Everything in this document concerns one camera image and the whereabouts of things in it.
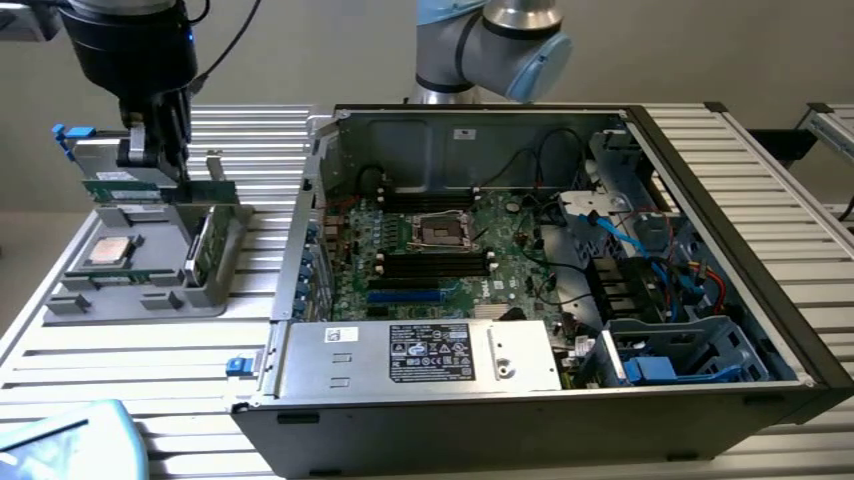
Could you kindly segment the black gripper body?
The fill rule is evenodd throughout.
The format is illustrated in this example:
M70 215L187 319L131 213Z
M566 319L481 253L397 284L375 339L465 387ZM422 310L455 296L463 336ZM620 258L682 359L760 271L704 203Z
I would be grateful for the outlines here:
M72 1L60 9L87 79L119 101L130 125L178 101L198 73L182 1Z

